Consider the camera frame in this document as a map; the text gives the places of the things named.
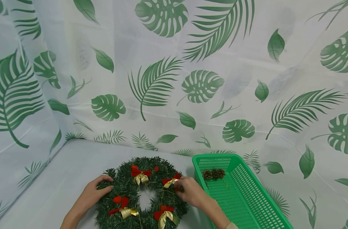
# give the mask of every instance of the green artificial wreath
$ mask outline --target green artificial wreath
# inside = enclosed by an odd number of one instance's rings
[[[147,186],[150,191],[156,194],[155,199],[150,200],[150,208],[142,210],[140,207],[140,186],[137,185],[134,177],[131,176],[131,166],[137,166],[139,170],[150,170],[151,176]],[[164,188],[163,179],[173,178],[179,173],[172,164],[160,157],[136,157],[128,162],[123,162],[116,169],[108,169],[104,174],[111,176],[114,181],[105,181],[100,183],[98,189],[113,185],[113,190],[99,200],[96,205],[97,217],[96,222],[100,229],[157,229],[158,221],[154,218],[154,212],[160,211],[161,205],[174,207],[174,214],[182,219],[183,215],[188,212],[188,204],[181,200],[174,191],[173,185]],[[138,216],[131,215],[126,219],[122,218],[120,212],[109,216],[109,211],[120,208],[121,204],[113,202],[115,197],[127,197],[129,199],[128,208],[137,208]],[[166,220],[165,229],[176,229],[177,226],[170,219]]]

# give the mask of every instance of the forearm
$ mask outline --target forearm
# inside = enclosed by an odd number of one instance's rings
[[[210,198],[201,209],[210,218],[217,229],[226,229],[231,223],[218,205],[217,201],[212,198]]]

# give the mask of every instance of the pine cone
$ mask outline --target pine cone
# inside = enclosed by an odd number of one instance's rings
[[[213,179],[218,179],[218,178],[220,178],[219,172],[218,172],[218,170],[215,169],[215,168],[212,169],[212,177],[213,177]]]
[[[203,171],[202,176],[203,179],[212,179],[212,174],[210,170]]]
[[[223,169],[218,169],[217,172],[220,178],[223,178],[225,176],[225,171]]]

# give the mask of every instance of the right hand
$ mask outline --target right hand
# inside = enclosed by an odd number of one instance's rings
[[[182,176],[174,183],[174,188],[179,188],[180,186],[183,186],[184,192],[177,191],[177,195],[193,207],[202,209],[205,203],[212,200],[192,177]]]

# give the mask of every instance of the finger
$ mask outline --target finger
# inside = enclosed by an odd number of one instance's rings
[[[104,195],[110,193],[113,190],[113,185],[112,186],[108,186],[106,188],[103,188],[101,190],[98,190],[99,193],[99,198],[102,198]]]
[[[113,182],[113,178],[111,178],[110,176],[106,176],[106,175],[100,175],[95,180],[93,180],[92,183],[95,186],[97,186],[102,181],[111,181],[111,182]]]

